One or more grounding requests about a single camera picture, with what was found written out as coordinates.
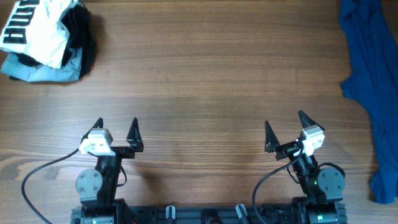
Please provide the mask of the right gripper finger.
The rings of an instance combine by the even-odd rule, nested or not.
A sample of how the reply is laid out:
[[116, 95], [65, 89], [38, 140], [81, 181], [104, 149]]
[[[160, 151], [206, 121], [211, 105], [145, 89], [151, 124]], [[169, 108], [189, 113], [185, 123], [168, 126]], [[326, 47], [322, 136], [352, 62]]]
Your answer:
[[300, 118], [300, 122], [303, 128], [308, 128], [314, 125], [317, 125], [319, 128], [324, 130], [324, 127], [318, 124], [316, 121], [311, 119], [303, 110], [298, 111], [298, 116]]
[[265, 151], [276, 152], [280, 146], [280, 142], [268, 121], [265, 122], [265, 132]]

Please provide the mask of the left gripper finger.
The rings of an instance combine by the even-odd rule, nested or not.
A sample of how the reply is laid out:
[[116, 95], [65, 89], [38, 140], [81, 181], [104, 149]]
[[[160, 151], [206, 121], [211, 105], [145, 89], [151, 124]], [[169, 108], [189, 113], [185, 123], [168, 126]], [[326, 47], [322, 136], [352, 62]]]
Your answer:
[[138, 119], [134, 117], [131, 126], [129, 128], [129, 132], [126, 137], [126, 141], [130, 144], [131, 147], [142, 147], [143, 141], [141, 138], [141, 134], [139, 131]]
[[103, 118], [99, 117], [94, 125], [92, 126], [92, 129], [94, 128], [103, 128]]

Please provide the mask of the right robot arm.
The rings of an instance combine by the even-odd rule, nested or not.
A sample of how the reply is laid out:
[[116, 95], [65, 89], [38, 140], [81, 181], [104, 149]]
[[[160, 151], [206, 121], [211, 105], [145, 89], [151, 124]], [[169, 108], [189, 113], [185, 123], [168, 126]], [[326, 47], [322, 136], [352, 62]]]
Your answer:
[[291, 204], [273, 208], [285, 223], [344, 223], [345, 207], [340, 204], [345, 187], [345, 172], [331, 162], [319, 164], [315, 150], [321, 148], [325, 139], [324, 128], [298, 111], [302, 124], [296, 140], [281, 144], [268, 121], [265, 122], [265, 152], [275, 153], [279, 161], [288, 159], [285, 169], [292, 168], [290, 176], [300, 185], [303, 197], [294, 197]]

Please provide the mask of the grey folded garment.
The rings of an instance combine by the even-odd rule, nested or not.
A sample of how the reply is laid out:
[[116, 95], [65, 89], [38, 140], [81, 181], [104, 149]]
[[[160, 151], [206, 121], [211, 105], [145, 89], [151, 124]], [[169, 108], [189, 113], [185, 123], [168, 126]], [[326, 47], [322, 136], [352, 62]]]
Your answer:
[[71, 58], [61, 68], [47, 65], [29, 67], [20, 63], [16, 54], [10, 53], [1, 67], [1, 72], [26, 82], [73, 82], [80, 77], [81, 58], [82, 48], [72, 49]]

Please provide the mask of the blue t-shirt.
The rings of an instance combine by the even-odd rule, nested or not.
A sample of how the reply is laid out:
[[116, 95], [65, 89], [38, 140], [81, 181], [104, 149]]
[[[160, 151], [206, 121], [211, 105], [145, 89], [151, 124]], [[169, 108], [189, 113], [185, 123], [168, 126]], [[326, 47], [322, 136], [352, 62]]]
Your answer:
[[340, 26], [349, 48], [352, 74], [343, 94], [369, 113], [378, 169], [371, 178], [377, 203], [397, 197], [397, 44], [380, 1], [342, 0]]

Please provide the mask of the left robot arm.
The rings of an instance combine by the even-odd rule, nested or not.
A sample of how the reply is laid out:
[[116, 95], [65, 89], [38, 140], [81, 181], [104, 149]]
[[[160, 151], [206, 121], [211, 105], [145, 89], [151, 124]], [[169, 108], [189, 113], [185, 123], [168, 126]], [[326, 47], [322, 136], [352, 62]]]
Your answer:
[[112, 146], [113, 137], [103, 127], [99, 118], [93, 127], [83, 135], [78, 150], [97, 158], [96, 166], [81, 172], [75, 182], [80, 195], [81, 208], [71, 214], [71, 222], [94, 223], [137, 223], [138, 219], [124, 199], [116, 199], [116, 190], [123, 159], [135, 158], [135, 153], [144, 150], [137, 118], [134, 118], [126, 137], [127, 146]]

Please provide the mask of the white shirt with black lettering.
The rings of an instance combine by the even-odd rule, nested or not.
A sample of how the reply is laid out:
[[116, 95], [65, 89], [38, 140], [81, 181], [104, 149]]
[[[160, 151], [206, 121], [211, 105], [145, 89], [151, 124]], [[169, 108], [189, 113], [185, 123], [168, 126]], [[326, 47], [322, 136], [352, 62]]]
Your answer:
[[61, 23], [77, 0], [29, 0], [16, 2], [1, 32], [1, 50], [32, 57], [60, 68], [70, 33]]

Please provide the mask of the black folded garment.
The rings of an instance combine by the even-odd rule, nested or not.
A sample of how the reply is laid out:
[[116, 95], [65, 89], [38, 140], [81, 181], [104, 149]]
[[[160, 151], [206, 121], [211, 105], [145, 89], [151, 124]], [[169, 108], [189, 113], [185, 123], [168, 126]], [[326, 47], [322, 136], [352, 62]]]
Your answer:
[[[80, 77], [90, 72], [92, 64], [95, 60], [96, 42], [90, 31], [90, 12], [87, 8], [78, 2], [74, 7], [69, 9], [62, 17], [61, 23], [66, 26], [70, 33], [67, 41], [66, 49], [62, 58], [62, 66], [65, 66], [72, 56], [72, 49], [82, 48]], [[18, 57], [18, 61], [29, 67], [44, 65], [39, 63], [30, 56], [14, 53]]]

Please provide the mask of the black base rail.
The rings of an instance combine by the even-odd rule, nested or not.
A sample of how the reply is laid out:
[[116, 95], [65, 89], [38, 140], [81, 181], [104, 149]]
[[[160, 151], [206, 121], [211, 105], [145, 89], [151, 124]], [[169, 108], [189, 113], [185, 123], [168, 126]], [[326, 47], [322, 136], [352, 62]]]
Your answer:
[[347, 224], [345, 206], [328, 205], [263, 204], [255, 212], [243, 204], [227, 207], [129, 207], [124, 223], [144, 224], [194, 224], [194, 223], [326, 223]]

